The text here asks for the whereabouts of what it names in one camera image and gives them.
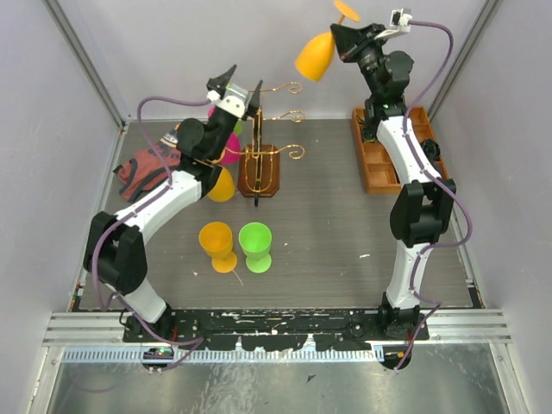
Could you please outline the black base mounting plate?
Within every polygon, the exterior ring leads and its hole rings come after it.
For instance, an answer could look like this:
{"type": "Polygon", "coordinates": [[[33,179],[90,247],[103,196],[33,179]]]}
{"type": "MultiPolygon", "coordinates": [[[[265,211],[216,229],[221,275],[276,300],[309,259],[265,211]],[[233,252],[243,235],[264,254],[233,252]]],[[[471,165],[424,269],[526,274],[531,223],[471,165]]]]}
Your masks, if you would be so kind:
{"type": "Polygon", "coordinates": [[[308,341],[317,351],[369,350],[372,342],[409,341],[414,333],[427,340],[429,330],[419,310],[393,312],[371,309],[187,309],[169,315],[143,328],[135,316],[120,317],[123,340],[153,342],[154,331],[164,340],[189,349],[199,340],[199,349],[267,352],[300,350],[308,341]]]}

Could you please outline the orange compartment tray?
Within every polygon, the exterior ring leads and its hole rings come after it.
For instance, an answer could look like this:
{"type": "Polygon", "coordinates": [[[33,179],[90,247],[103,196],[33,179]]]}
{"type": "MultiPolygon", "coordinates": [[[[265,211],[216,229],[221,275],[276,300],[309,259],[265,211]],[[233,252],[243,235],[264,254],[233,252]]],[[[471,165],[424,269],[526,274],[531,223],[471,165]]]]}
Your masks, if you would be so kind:
{"type": "MultiPolygon", "coordinates": [[[[430,119],[423,106],[415,106],[411,111],[410,119],[414,135],[420,146],[427,139],[436,141],[430,119]]],[[[363,178],[363,186],[366,193],[400,193],[401,183],[388,152],[381,143],[375,140],[368,140],[367,138],[363,108],[357,107],[353,109],[351,122],[359,170],[363,178]]],[[[431,163],[431,165],[443,179],[449,179],[442,155],[439,161],[431,163]]]]}

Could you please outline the pink plastic wine glass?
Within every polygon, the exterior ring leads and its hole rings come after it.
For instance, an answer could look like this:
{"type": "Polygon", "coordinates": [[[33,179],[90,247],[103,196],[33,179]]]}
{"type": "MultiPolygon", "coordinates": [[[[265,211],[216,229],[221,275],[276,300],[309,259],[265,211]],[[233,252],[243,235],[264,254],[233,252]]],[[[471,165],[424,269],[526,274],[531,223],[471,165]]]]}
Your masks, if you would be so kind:
{"type": "Polygon", "coordinates": [[[229,138],[225,144],[224,150],[218,159],[212,160],[213,163],[220,163],[223,165],[235,164],[239,159],[239,152],[241,151],[241,143],[239,135],[234,133],[234,130],[229,135],[229,138]]]}

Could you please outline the black crumpled item right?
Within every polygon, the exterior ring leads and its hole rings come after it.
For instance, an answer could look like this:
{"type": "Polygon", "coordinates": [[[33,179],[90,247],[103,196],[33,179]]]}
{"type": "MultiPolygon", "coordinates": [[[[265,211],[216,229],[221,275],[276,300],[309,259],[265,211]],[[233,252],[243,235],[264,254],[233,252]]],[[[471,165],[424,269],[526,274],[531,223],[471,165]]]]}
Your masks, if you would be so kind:
{"type": "Polygon", "coordinates": [[[441,158],[441,149],[435,140],[427,139],[421,143],[423,153],[429,162],[434,163],[441,158]]]}

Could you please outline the orange wine glass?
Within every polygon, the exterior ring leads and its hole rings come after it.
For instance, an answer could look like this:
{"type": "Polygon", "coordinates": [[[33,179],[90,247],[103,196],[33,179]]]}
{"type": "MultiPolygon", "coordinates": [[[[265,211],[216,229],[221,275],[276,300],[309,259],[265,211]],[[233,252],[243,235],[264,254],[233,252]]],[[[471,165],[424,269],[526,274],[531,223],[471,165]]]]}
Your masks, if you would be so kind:
{"type": "MultiPolygon", "coordinates": [[[[340,12],[337,21],[341,24],[345,19],[359,22],[358,13],[343,1],[335,0],[334,6],[340,12]]],[[[329,69],[335,54],[335,40],[330,30],[312,38],[295,59],[295,68],[306,79],[320,81],[329,69]]]]}
{"type": "Polygon", "coordinates": [[[201,248],[211,258],[211,265],[216,272],[231,273],[235,270],[237,256],[233,250],[233,233],[228,224],[206,224],[200,230],[198,240],[201,248]]]}

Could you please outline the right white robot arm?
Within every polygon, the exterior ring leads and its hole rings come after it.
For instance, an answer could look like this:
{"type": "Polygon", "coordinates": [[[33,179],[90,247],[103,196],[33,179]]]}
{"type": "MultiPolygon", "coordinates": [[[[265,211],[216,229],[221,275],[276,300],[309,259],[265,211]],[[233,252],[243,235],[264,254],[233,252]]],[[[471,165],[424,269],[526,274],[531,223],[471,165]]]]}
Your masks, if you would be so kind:
{"type": "Polygon", "coordinates": [[[390,213],[397,241],[392,279],[378,308],[379,332],[390,340],[411,334],[421,320],[420,287],[427,259],[449,227],[455,182],[443,179],[415,136],[405,89],[413,68],[404,51],[384,53],[386,40],[399,29],[372,23],[351,28],[334,23],[330,32],[344,63],[355,63],[371,92],[365,102],[365,127],[383,145],[401,184],[390,213]]]}

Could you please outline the yellow plastic wine glass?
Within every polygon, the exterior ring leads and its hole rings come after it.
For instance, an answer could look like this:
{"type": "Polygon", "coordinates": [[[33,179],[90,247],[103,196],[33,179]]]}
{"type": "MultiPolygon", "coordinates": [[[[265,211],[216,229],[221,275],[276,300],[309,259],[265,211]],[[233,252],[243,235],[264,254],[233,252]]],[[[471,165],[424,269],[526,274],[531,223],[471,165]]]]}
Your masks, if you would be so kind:
{"type": "Polygon", "coordinates": [[[223,166],[214,187],[209,191],[207,197],[214,202],[223,203],[229,201],[234,195],[234,178],[229,169],[223,166]]]}

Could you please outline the red printed cloth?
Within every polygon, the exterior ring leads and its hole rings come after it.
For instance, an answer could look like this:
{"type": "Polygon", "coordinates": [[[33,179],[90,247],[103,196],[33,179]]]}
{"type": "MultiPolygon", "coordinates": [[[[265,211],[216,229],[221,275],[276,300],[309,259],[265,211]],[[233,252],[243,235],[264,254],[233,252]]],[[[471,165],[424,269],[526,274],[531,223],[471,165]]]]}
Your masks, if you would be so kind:
{"type": "Polygon", "coordinates": [[[127,202],[134,203],[143,193],[154,190],[164,182],[167,179],[165,166],[170,171],[179,166],[178,129],[175,126],[155,143],[161,158],[148,147],[136,152],[127,162],[115,168],[113,173],[122,183],[119,194],[127,202]]]}

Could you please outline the orange wine glass front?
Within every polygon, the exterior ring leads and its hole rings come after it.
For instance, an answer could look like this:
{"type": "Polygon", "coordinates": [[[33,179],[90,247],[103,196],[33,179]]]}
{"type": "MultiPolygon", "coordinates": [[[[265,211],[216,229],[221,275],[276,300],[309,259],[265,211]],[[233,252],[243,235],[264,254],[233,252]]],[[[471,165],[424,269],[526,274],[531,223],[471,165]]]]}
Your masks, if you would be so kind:
{"type": "Polygon", "coordinates": [[[231,273],[235,270],[237,256],[233,250],[233,233],[228,224],[206,224],[200,230],[198,240],[201,248],[211,258],[211,265],[216,272],[231,273]]]}

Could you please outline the aluminium frame rail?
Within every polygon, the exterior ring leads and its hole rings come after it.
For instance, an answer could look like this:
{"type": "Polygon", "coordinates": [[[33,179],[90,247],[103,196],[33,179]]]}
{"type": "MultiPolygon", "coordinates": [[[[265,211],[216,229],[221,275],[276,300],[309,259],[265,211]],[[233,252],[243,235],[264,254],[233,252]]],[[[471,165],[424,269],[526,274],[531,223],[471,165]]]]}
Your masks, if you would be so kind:
{"type": "MultiPolygon", "coordinates": [[[[509,343],[511,334],[501,311],[445,308],[422,310],[422,327],[391,325],[382,329],[375,310],[176,310],[170,320],[170,339],[203,337],[217,348],[233,349],[247,341],[261,347],[280,341],[289,348],[317,344],[331,348],[339,342],[405,345],[410,339],[426,343],[509,343]]],[[[54,313],[43,342],[50,346],[119,345],[152,342],[128,312],[54,313]]]]}

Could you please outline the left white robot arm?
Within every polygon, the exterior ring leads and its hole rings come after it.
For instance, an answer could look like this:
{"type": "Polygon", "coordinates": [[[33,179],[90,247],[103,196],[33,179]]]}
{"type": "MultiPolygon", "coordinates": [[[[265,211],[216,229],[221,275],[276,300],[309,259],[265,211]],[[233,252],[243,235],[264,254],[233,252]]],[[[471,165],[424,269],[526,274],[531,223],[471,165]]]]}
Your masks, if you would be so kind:
{"type": "Polygon", "coordinates": [[[113,298],[133,313],[142,332],[154,342],[173,342],[175,322],[170,305],[147,279],[146,244],[176,214],[211,192],[222,175],[218,161],[235,125],[255,115],[260,89],[232,83],[236,68],[210,78],[207,99],[214,110],[206,122],[184,119],[177,130],[179,163],[166,180],[142,200],[91,220],[84,269],[94,289],[106,286],[113,298]]]}

